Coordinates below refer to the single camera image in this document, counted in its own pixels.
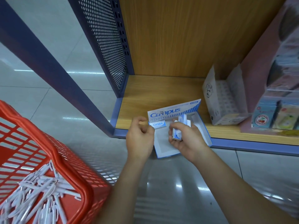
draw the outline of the basket rim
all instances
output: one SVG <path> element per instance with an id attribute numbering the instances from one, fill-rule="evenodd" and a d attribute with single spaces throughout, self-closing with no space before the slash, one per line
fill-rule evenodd
<path id="1" fill-rule="evenodd" d="M 92 187 L 83 178 L 79 178 L 73 172 L 76 171 L 75 169 L 71 170 L 64 163 L 56 147 L 50 142 L 43 131 L 36 127 L 30 120 L 22 117 L 5 101 L 0 100 L 0 109 L 8 119 L 17 123 L 47 153 L 57 171 L 80 193 L 82 205 L 76 214 L 68 220 L 68 223 L 81 223 L 92 207 L 93 200 L 91 198 L 94 195 Z"/>

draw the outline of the tiled floor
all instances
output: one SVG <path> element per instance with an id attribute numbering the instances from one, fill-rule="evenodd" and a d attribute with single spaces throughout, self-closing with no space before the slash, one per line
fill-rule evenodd
<path id="1" fill-rule="evenodd" d="M 7 0 L 110 120 L 116 97 L 67 0 Z M 0 44 L 0 99 L 60 140 L 114 183 L 127 153 L 124 139 L 107 137 L 60 94 Z M 240 176 L 295 217 L 299 158 L 214 151 Z M 182 156 L 146 163 L 135 223 L 227 223 L 199 172 Z"/>

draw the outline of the forearm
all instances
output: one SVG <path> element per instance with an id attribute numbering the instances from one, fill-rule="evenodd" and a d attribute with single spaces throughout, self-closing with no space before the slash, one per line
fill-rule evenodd
<path id="1" fill-rule="evenodd" d="M 137 189 L 145 161 L 127 160 L 95 223 L 133 223 Z"/>
<path id="2" fill-rule="evenodd" d="M 248 185 L 210 148 L 201 150 L 194 165 L 230 224 L 298 223 Z"/>

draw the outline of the empty white cardboard box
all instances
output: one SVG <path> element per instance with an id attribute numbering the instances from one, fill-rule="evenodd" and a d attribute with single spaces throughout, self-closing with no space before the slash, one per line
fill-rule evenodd
<path id="1" fill-rule="evenodd" d="M 250 116 L 240 65 L 226 80 L 215 80 L 214 66 L 202 86 L 213 125 L 236 125 Z"/>
<path id="2" fill-rule="evenodd" d="M 154 146 L 158 158 L 173 156 L 180 153 L 169 143 L 168 131 L 172 119 L 181 114 L 187 115 L 187 119 L 191 120 L 194 123 L 194 125 L 198 127 L 207 145 L 210 147 L 212 146 L 211 137 L 197 112 L 200 105 L 200 101 L 201 99 L 198 99 L 195 101 L 190 101 L 147 112 L 149 123 L 160 120 L 166 121 L 166 127 L 155 130 Z"/>

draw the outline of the blue dot pattern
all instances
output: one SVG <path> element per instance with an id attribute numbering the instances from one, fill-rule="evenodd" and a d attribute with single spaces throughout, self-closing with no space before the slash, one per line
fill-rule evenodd
<path id="1" fill-rule="evenodd" d="M 171 117 L 179 116 L 179 115 L 182 115 L 182 114 L 188 114 L 188 113 L 191 113 L 191 112 L 196 112 L 198 110 L 198 108 L 199 108 L 199 105 L 200 105 L 200 103 L 198 103 L 193 108 L 190 108 L 190 109 L 188 109 L 186 111 L 183 111 L 183 112 L 180 112 L 180 113 L 171 113 L 170 115 L 167 115 L 167 116 L 159 116 L 159 117 L 153 118 L 152 121 L 159 121 L 159 120 L 163 120 L 163 119 L 168 119 L 168 118 L 171 118 Z"/>

